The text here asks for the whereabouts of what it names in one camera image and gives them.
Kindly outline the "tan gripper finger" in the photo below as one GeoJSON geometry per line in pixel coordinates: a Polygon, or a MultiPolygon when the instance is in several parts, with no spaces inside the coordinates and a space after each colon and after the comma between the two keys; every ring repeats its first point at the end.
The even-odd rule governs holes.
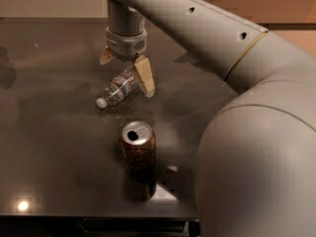
{"type": "Polygon", "coordinates": [[[133,62],[138,86],[147,98],[152,98],[155,94],[155,84],[152,75],[150,61],[144,55],[140,55],[133,62]]]}
{"type": "Polygon", "coordinates": [[[110,61],[112,61],[115,58],[115,56],[111,53],[111,50],[106,46],[102,52],[102,55],[100,57],[100,64],[106,65],[110,61]]]}

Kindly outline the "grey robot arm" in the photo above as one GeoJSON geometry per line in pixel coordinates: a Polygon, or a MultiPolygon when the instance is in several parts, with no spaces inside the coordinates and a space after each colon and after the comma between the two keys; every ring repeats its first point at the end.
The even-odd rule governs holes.
{"type": "Polygon", "coordinates": [[[316,237],[316,59],[202,0],[115,0],[237,94],[197,153],[202,237],[316,237]]]}

